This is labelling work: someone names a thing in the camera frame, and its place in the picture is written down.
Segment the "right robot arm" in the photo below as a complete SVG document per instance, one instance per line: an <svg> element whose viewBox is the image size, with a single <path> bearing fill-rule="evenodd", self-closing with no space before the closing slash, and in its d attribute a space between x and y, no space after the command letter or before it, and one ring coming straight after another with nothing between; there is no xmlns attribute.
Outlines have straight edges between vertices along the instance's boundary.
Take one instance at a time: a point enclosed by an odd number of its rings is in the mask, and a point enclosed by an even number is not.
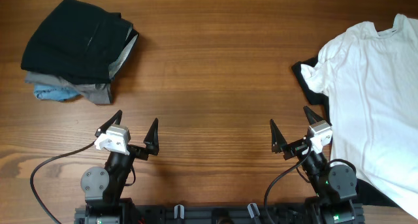
<svg viewBox="0 0 418 224"><path fill-rule="evenodd" d="M293 221L302 223L358 223L363 218L353 200L357 198L356 168L343 159L328 161L323 154L323 148L331 143L332 129L330 124L316 114L308 106L303 107L309 122L305 136L288 143L274 120L270 120L272 135L272 152L282 153L288 160L296 157L298 162L291 168L282 172L268 186L263 200L267 219L270 223L279 223L274 220L268 211L268 196L273 186L290 172L301 168L305 172L304 178L315 191L316 196L307 198L303 204L303 213L287 210L286 214Z"/></svg>

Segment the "white t-shirt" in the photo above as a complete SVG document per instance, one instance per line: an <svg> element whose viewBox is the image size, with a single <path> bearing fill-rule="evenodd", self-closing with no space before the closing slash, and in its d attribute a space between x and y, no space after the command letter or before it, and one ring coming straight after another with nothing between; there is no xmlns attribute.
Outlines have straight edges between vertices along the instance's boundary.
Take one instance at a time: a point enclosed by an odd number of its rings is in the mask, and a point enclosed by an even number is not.
<svg viewBox="0 0 418 224"><path fill-rule="evenodd" d="M351 162L357 177L417 215L417 20L398 14L377 31L348 28L300 75L329 99L331 156Z"/></svg>

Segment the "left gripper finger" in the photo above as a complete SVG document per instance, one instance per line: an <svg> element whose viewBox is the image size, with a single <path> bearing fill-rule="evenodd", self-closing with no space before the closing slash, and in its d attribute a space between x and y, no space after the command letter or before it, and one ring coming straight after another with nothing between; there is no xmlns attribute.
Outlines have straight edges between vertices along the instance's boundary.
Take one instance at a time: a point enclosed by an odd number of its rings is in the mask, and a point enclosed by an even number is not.
<svg viewBox="0 0 418 224"><path fill-rule="evenodd" d="M105 133L106 130L112 125L119 125L121 123L123 112L118 110L108 121L102 124L95 132L95 136L100 136L102 133Z"/></svg>
<svg viewBox="0 0 418 224"><path fill-rule="evenodd" d="M143 143L146 145L146 151L148 154L158 155L159 153L158 125L159 120L155 118L144 138Z"/></svg>

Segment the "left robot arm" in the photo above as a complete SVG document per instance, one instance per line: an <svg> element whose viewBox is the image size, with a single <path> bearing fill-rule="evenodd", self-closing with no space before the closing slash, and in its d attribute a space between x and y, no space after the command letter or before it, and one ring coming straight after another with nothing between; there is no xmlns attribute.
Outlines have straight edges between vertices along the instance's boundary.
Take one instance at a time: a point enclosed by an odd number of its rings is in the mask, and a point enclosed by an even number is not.
<svg viewBox="0 0 418 224"><path fill-rule="evenodd" d="M110 152L103 167L91 167L81 178L81 188L85 194L86 207L77 210L75 223L84 224L122 224L144 223L140 211L132 199L121 198L125 187L134 183L127 181L135 174L135 159L146 161L150 155L158 155L159 120L154 119L144 138L144 147L129 143L131 136L128 127L121 125L122 111L117 111L102 124L95 133L93 145L98 150Z"/></svg>

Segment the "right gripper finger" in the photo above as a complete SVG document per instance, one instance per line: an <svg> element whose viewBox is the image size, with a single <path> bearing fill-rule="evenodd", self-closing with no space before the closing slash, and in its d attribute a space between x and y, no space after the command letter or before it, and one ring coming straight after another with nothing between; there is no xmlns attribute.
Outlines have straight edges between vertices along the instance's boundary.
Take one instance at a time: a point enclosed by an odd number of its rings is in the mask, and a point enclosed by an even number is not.
<svg viewBox="0 0 418 224"><path fill-rule="evenodd" d="M273 119L270 120L270 130L272 135L272 152L280 153L287 146L287 141Z"/></svg>
<svg viewBox="0 0 418 224"><path fill-rule="evenodd" d="M303 107L304 113L310 125L318 123L320 121L324 121L325 119L321 117L319 114L316 114L311 108L308 106Z"/></svg>

